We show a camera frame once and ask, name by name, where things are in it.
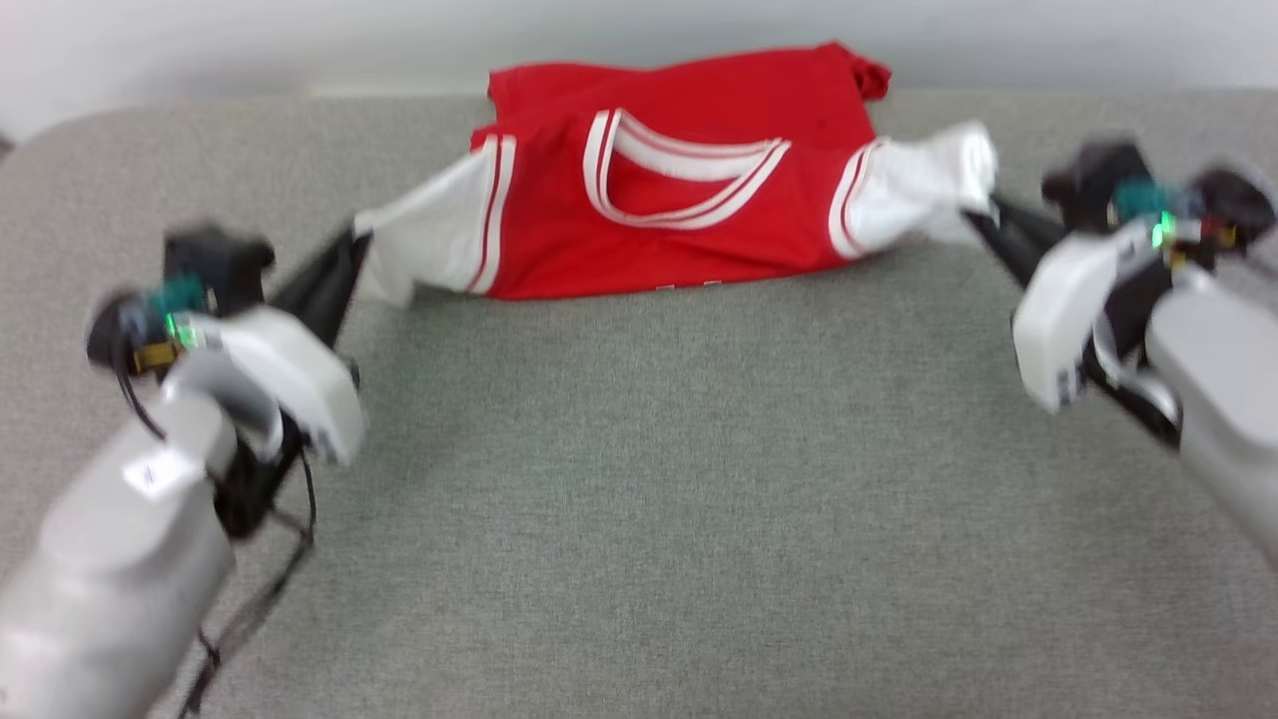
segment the black cable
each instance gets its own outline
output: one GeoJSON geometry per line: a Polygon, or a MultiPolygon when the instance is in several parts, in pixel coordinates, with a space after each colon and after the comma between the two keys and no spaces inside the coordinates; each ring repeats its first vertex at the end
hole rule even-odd
{"type": "Polygon", "coordinates": [[[138,401],[138,395],[133,391],[133,379],[129,378],[129,341],[128,337],[121,332],[115,337],[115,350],[111,352],[111,367],[115,369],[115,379],[120,383],[120,395],[124,396],[124,401],[133,410],[133,414],[138,416],[138,421],[142,427],[151,433],[151,437],[156,438],[162,443],[169,442],[169,435],[160,429],[147,409],[142,406],[138,401]]]}
{"type": "Polygon", "coordinates": [[[302,567],[302,563],[305,562],[311,550],[314,548],[317,518],[314,476],[311,474],[311,461],[307,458],[307,453],[302,452],[300,457],[302,469],[305,473],[307,479],[307,502],[309,503],[309,516],[307,517],[305,525],[291,515],[281,512],[279,508],[271,508],[271,516],[276,521],[298,534],[298,545],[289,557],[288,564],[285,564],[284,570],[276,575],[275,580],[258,590],[252,599],[242,604],[240,608],[235,610],[235,614],[231,616],[226,627],[224,627],[221,633],[217,636],[216,642],[207,641],[203,632],[201,632],[201,645],[204,647],[204,663],[201,665],[199,673],[196,676],[196,681],[192,682],[190,691],[187,692],[187,699],[181,705],[178,719],[199,715],[204,695],[208,692],[208,688],[217,678],[222,667],[235,655],[235,653],[243,649],[253,635],[262,627],[262,624],[266,623],[266,619],[279,604],[280,598],[284,596],[284,590],[288,589],[289,581],[293,580],[293,575],[302,567]]]}

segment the gray fabric surface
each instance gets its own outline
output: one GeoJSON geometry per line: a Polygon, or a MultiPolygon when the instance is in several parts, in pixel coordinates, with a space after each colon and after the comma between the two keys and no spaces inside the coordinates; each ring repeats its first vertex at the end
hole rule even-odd
{"type": "MultiPolygon", "coordinates": [[[[1171,174],[1223,151],[1278,169],[1263,93],[896,92],[874,114],[898,137],[984,119],[1022,195],[1093,130],[1135,130],[1171,174]]],[[[127,416],[86,367],[86,307],[155,281],[166,226],[261,230],[293,264],[487,116],[222,102],[18,148],[0,572],[127,416]]],[[[751,285],[359,307],[368,444],[318,469],[320,550],[206,715],[1275,715],[1274,577],[1107,402],[1030,405],[1015,300],[980,250],[918,245],[751,285]]],[[[240,550],[215,619],[285,540],[240,550]]]]}

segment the white fabric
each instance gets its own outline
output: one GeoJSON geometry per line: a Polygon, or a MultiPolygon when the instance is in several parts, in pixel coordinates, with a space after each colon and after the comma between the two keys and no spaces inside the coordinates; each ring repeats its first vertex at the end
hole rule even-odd
{"type": "Polygon", "coordinates": [[[359,295],[406,307],[414,282],[454,291],[491,286],[497,273],[500,201],[510,186],[514,149],[512,139],[491,137],[404,197],[355,215],[355,231],[373,232],[359,295]],[[488,230],[498,235],[488,236],[493,255],[486,262],[488,230]]]}
{"type": "Polygon", "coordinates": [[[882,249],[910,230],[953,226],[958,209],[988,213],[997,171],[994,143],[980,123],[921,142],[881,140],[865,152],[843,220],[856,244],[882,249]]]}

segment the basketball jersey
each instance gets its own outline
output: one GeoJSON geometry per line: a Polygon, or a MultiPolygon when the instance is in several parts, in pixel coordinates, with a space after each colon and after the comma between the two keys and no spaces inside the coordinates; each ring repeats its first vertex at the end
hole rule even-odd
{"type": "Polygon", "coordinates": [[[415,282],[533,299],[823,269],[883,249],[939,211],[988,209],[996,157],[965,124],[918,143],[773,137],[705,143],[627,110],[495,133],[380,209],[362,291],[406,304],[415,282]]]}
{"type": "Polygon", "coordinates": [[[750,143],[783,137],[856,148],[874,138],[865,100],[882,98],[891,72],[831,42],[693,60],[652,70],[573,63],[491,74],[497,119],[472,135],[524,138],[569,114],[625,107],[663,133],[693,142],[750,143]]]}

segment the white wall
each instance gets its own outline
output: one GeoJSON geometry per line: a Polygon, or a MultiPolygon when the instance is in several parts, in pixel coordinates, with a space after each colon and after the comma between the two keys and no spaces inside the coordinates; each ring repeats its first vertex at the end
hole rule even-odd
{"type": "Polygon", "coordinates": [[[831,37],[900,86],[1278,84],[1273,0],[0,0],[0,133],[231,93],[482,89],[831,37]]]}

